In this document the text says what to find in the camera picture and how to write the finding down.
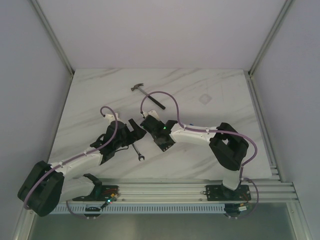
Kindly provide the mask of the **black fuse box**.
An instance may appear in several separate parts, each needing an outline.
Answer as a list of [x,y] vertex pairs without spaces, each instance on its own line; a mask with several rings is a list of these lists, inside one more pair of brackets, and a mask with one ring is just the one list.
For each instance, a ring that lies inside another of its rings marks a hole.
[[171,148],[173,145],[174,145],[175,143],[163,143],[163,144],[160,144],[159,145],[159,148],[163,151],[163,152],[165,152],[165,151],[167,151],[169,148]]

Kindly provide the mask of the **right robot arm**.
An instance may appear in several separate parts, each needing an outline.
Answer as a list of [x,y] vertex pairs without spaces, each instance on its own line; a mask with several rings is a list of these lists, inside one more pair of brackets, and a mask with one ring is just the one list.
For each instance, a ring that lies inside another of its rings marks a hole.
[[146,130],[155,144],[163,151],[167,151],[176,143],[188,143],[199,146],[208,146],[218,163],[223,167],[222,184],[211,194],[216,194],[221,200],[240,200],[240,173],[242,161],[247,155],[248,142],[241,136],[208,132],[203,128],[195,131],[187,130],[176,120],[163,123],[156,117],[148,115],[140,126]]

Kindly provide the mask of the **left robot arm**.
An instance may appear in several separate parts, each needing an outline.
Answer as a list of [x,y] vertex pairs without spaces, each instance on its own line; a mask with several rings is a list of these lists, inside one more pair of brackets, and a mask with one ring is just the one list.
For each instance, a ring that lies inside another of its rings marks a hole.
[[40,217],[51,213],[60,202],[102,199],[102,182],[89,170],[106,163],[120,148],[128,147],[146,135],[146,130],[133,119],[128,122],[132,129],[121,120],[110,120],[106,132],[91,143],[80,157],[74,156],[71,161],[37,162],[17,197]]

